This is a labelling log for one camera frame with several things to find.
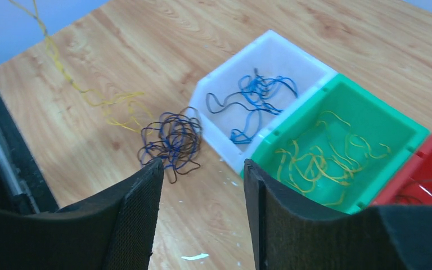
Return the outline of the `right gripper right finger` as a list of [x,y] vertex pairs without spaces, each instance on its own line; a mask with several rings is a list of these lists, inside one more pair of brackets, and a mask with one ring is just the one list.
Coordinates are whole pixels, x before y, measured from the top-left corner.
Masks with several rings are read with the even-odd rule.
[[257,269],[432,269],[432,206],[328,208],[245,160],[244,193]]

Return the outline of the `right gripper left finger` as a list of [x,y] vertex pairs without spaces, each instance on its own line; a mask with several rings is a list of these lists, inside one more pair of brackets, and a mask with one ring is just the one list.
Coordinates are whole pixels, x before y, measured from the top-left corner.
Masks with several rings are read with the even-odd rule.
[[56,212],[0,209],[0,269],[147,269],[163,179],[156,158]]

